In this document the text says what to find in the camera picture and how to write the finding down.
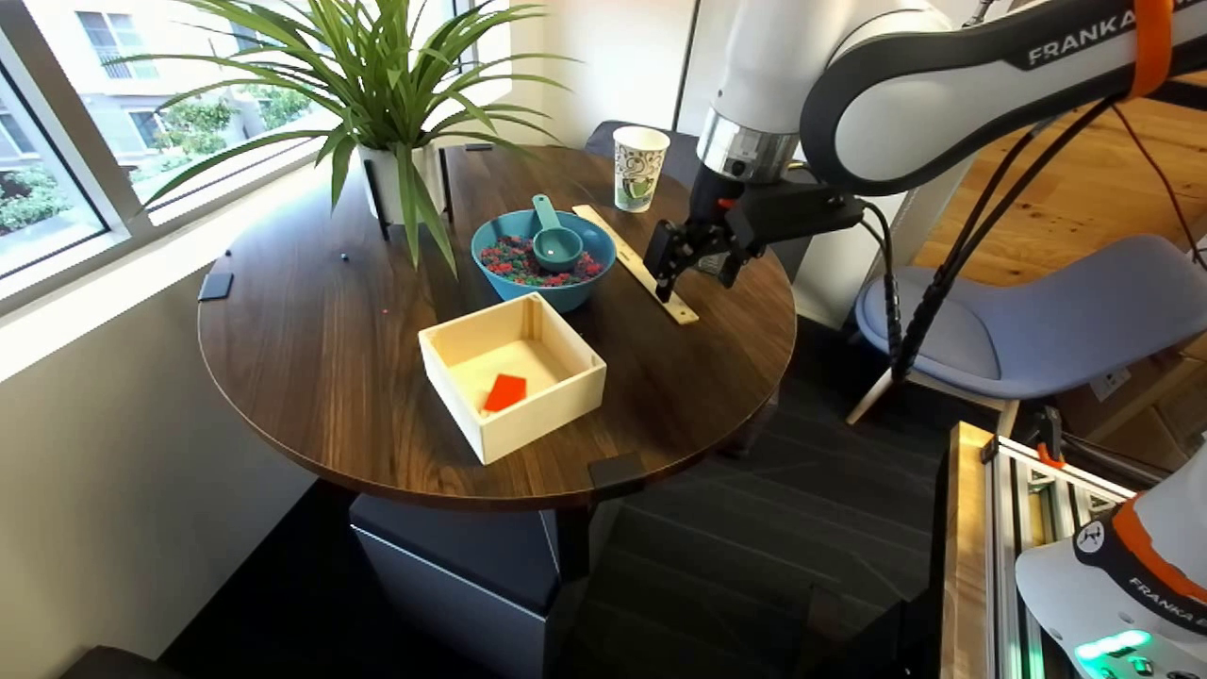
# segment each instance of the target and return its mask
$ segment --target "franka robot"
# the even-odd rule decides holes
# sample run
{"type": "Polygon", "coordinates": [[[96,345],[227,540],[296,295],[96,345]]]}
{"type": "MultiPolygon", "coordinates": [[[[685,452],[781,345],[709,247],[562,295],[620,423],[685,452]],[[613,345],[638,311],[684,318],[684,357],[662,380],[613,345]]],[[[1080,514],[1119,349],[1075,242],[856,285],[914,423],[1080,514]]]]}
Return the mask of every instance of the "franka robot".
{"type": "MultiPolygon", "coordinates": [[[[856,193],[917,187],[1011,129],[1193,67],[1207,0],[1044,0],[972,25],[922,0],[745,0],[692,216],[647,265],[662,295],[704,261],[731,284],[765,242],[859,221],[856,193]],[[795,143],[807,177],[784,179],[795,143]]],[[[1021,549],[1014,583],[1083,676],[1207,679],[1207,456],[1021,549]]]]}

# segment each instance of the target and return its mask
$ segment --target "wooden tabletop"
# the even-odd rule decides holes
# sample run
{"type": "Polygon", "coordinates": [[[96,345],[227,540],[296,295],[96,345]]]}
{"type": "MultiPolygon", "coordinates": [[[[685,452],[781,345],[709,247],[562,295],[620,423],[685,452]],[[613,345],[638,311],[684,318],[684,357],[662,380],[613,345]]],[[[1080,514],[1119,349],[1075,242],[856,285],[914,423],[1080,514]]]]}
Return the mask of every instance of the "wooden tabletop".
{"type": "Polygon", "coordinates": [[[613,160],[566,145],[444,152],[458,275],[425,251],[381,242],[361,193],[331,211],[300,196],[235,242],[227,301],[196,310],[204,367],[232,408],[325,479],[444,506],[587,506],[633,489],[726,443],[779,392],[795,344],[790,275],[751,261],[735,285],[685,271],[698,323],[672,318],[615,266],[570,321],[609,362],[605,408],[478,462],[429,389],[414,333],[498,301],[467,261],[467,235],[547,193],[595,208],[638,251],[653,221],[685,216],[662,179],[650,216],[613,208],[613,160]]]}

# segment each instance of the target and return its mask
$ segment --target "teal bowl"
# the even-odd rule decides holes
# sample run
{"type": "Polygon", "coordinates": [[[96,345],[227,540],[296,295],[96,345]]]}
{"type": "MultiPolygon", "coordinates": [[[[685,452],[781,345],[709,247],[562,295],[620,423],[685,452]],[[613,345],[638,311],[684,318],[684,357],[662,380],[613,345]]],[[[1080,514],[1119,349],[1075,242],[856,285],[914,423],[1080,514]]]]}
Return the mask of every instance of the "teal bowl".
{"type": "Polygon", "coordinates": [[[586,261],[570,275],[532,275],[527,257],[516,246],[503,246],[498,235],[526,242],[536,235],[536,211],[504,211],[483,221],[467,247],[498,299],[520,299],[540,291],[560,311],[572,311],[595,291],[595,284],[615,266],[615,242],[595,221],[560,211],[562,226],[582,235],[586,261]]]}

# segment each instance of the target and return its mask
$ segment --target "white wall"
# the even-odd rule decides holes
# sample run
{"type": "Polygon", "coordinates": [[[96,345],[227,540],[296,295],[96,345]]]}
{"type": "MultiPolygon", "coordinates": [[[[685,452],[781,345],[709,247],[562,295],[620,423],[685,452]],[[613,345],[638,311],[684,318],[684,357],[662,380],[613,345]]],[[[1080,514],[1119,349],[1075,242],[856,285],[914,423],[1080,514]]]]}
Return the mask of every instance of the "white wall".
{"type": "Polygon", "coordinates": [[[547,0],[547,21],[527,21],[516,46],[572,57],[547,71],[570,89],[542,89],[550,129],[582,143],[600,119],[647,119],[672,129],[684,76],[692,0],[547,0]]]}
{"type": "Polygon", "coordinates": [[[0,385],[0,676],[160,657],[308,481],[211,389],[193,299],[196,275],[0,385]]]}

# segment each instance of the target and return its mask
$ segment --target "floor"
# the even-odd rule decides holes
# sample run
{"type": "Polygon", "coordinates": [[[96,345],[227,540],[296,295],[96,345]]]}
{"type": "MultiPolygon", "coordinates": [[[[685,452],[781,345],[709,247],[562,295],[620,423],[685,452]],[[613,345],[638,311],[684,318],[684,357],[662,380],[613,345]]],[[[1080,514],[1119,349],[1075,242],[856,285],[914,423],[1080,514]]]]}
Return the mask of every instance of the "floor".
{"type": "MultiPolygon", "coordinates": [[[[613,506],[613,531],[550,676],[814,676],[928,583],[934,472],[955,419],[990,409],[900,389],[841,414],[882,357],[800,328],[781,408],[745,458],[704,458],[613,506]]],[[[410,628],[317,481],[164,652],[189,679],[489,676],[410,628]]]]}

